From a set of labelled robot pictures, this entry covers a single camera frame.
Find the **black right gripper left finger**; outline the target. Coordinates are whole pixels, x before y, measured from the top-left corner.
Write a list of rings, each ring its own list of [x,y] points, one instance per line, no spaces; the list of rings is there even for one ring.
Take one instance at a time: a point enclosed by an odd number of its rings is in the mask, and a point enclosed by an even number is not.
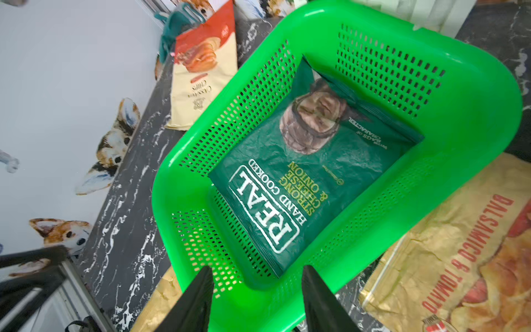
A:
[[[204,266],[155,332],[208,331],[213,294],[213,272]]]

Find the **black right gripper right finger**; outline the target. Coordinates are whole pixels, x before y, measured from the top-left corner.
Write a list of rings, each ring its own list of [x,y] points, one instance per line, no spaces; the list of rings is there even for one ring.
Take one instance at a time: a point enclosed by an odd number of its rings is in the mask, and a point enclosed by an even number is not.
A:
[[[304,267],[301,285],[308,331],[360,332],[312,266]]]

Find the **tan kettle chips bag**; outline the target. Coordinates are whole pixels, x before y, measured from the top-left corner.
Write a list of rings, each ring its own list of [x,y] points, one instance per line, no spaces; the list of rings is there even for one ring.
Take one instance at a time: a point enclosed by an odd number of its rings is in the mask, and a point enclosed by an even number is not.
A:
[[[137,317],[131,332],[155,331],[182,294],[183,291],[178,283],[174,269],[170,267],[162,276],[149,301]]]

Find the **tan balsamico tomato chips bag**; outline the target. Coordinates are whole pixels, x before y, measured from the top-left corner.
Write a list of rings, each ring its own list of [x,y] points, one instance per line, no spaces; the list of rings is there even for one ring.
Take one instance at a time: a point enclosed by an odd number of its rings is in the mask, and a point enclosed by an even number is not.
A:
[[[362,308],[391,331],[530,330],[530,164],[500,155],[380,259]]]

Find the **green Real chips bag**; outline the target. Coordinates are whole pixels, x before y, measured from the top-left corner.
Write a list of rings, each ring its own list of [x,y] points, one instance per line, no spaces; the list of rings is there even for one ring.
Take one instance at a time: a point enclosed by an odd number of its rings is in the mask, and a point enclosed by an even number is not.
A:
[[[210,173],[280,277],[423,137],[302,60],[278,108]]]

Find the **red cream cassava chips bag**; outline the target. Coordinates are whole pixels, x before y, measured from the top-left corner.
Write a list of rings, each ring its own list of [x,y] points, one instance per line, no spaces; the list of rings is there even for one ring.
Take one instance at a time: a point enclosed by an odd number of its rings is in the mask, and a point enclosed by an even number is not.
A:
[[[176,37],[168,129],[187,131],[238,70],[232,1],[191,1],[206,22]]]

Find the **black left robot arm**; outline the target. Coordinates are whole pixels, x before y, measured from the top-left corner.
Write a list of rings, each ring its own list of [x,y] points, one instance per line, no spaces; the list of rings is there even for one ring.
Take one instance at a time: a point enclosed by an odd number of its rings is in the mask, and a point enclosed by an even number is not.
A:
[[[2,331],[115,331],[62,246],[1,256]]]

